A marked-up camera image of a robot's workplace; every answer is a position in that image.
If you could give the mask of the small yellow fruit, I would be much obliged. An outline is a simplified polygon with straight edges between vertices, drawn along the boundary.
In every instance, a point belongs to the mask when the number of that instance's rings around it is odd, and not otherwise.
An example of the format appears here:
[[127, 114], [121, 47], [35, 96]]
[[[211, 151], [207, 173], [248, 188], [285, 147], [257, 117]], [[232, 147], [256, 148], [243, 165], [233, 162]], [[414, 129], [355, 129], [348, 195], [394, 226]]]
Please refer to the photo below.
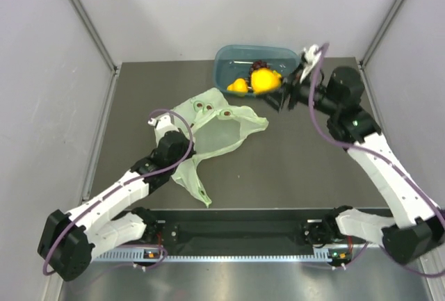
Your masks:
[[255, 94], [269, 92], [279, 88], [282, 84], [282, 75], [275, 70], [260, 68], [250, 76], [250, 85]]

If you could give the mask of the dark red grape bunch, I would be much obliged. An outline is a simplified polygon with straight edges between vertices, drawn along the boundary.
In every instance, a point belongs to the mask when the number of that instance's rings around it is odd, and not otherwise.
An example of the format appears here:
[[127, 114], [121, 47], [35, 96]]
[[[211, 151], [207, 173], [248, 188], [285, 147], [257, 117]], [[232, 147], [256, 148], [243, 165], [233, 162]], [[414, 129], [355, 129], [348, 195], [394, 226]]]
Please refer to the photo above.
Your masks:
[[260, 70], [261, 68], [269, 68], [269, 66], [268, 66], [267, 62], [262, 61], [262, 60], [257, 60], [255, 62], [253, 62], [253, 64], [251, 64], [249, 73], [252, 73], [256, 70]]

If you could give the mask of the yellow lemon fruit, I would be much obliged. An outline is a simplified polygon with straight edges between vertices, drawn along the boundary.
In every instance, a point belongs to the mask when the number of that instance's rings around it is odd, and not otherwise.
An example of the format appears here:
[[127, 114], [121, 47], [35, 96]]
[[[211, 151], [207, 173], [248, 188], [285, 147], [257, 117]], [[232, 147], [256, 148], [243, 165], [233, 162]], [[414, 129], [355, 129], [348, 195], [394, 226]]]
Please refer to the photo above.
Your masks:
[[245, 95], [249, 92], [249, 87], [244, 78], [238, 78], [233, 83], [227, 86], [227, 90], [239, 95]]

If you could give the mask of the light green plastic bag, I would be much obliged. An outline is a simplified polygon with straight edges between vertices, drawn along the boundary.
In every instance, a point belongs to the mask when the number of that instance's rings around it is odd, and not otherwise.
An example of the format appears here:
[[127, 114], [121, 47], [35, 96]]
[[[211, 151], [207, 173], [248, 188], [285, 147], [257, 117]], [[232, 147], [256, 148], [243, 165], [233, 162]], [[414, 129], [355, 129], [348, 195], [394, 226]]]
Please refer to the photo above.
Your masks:
[[212, 200], [197, 174], [199, 163], [233, 152], [249, 135], [266, 130], [268, 120], [259, 117], [249, 106], [230, 105], [216, 88], [187, 99], [170, 114], [179, 130], [186, 136], [189, 132], [193, 134], [195, 150], [190, 159], [179, 164], [172, 179], [210, 207]]

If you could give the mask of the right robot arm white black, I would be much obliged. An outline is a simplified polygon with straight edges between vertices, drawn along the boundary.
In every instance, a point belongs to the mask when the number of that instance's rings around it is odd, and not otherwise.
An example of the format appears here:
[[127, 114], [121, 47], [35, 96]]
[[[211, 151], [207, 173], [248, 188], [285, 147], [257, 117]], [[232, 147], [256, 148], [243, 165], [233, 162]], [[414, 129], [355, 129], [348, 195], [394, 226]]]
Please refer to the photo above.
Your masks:
[[415, 183], [394, 156], [382, 129], [361, 105], [364, 84], [351, 67], [334, 69], [326, 85], [298, 68], [262, 98], [276, 111], [308, 106], [328, 116], [323, 135], [365, 171], [391, 211], [391, 217], [348, 205], [332, 209], [315, 227], [305, 227], [306, 242], [328, 244], [348, 236], [380, 246], [404, 266], [444, 244], [444, 210]]

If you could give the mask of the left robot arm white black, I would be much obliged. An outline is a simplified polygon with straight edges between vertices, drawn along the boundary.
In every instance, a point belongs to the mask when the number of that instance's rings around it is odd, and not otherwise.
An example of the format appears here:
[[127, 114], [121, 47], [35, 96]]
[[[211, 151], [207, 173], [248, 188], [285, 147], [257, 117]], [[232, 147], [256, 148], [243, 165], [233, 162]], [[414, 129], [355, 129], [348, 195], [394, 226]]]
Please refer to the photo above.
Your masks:
[[152, 152], [135, 162], [112, 186], [67, 212], [57, 209], [38, 244], [42, 272], [69, 282], [103, 253], [130, 241], [150, 243], [158, 233], [144, 209], [126, 209], [166, 184], [180, 163], [194, 154], [192, 135], [167, 131]]

